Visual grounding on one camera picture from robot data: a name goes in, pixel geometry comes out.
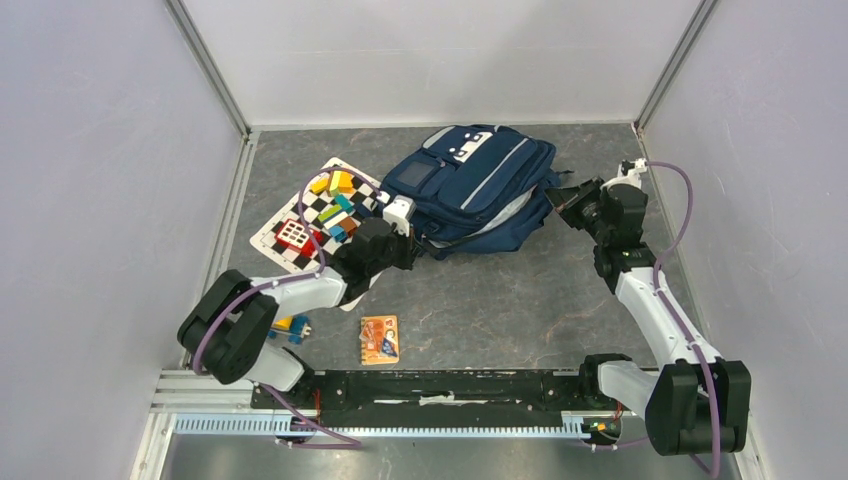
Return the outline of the orange spiral notebook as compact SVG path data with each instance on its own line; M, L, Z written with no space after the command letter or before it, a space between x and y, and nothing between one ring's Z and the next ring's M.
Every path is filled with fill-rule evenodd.
M363 366L392 365L400 359L398 318L395 315L363 317L359 340Z

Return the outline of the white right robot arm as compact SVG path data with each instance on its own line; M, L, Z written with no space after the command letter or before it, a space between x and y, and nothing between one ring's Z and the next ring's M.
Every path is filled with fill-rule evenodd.
M580 400L591 408L622 403L644 420L652 447L663 456L741 451L751 374L703 338L656 269L642 239L647 194L594 178L548 188L545 195L569 227L594 241L598 275L636 321L658 367L652 374L622 354L590 355L577 382Z

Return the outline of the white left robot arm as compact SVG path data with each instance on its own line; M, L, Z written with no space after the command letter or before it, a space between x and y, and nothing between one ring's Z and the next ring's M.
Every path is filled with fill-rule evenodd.
M314 381L290 350L268 344L272 324L353 303L383 271L411 269L414 247L409 221L370 217L320 272L249 278L227 270L180 325L177 340L191 354L195 371L223 385L246 379L272 387L288 406L302 407L313 397Z

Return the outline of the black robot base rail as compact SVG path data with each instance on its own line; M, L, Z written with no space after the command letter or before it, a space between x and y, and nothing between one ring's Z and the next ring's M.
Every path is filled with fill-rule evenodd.
M575 370L310 371L283 399L325 427L555 427L564 412L627 407Z

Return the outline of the navy blue student backpack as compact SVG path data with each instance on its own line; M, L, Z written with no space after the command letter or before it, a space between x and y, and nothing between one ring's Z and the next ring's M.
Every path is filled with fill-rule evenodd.
M545 192L562 184L554 144L502 125L452 125L428 137L382 179L412 200L420 254L515 252L544 226Z

